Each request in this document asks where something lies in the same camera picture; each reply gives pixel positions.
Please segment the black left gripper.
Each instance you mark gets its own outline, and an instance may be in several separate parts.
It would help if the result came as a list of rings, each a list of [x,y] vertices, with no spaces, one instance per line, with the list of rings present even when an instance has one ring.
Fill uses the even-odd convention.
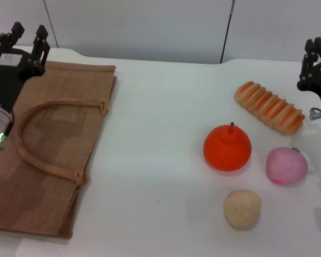
[[[12,110],[25,82],[32,77],[45,73],[50,45],[47,42],[48,32],[39,25],[31,53],[14,48],[25,32],[20,22],[15,22],[10,33],[0,34],[0,58],[12,55],[18,59],[16,66],[0,64],[0,107]]]

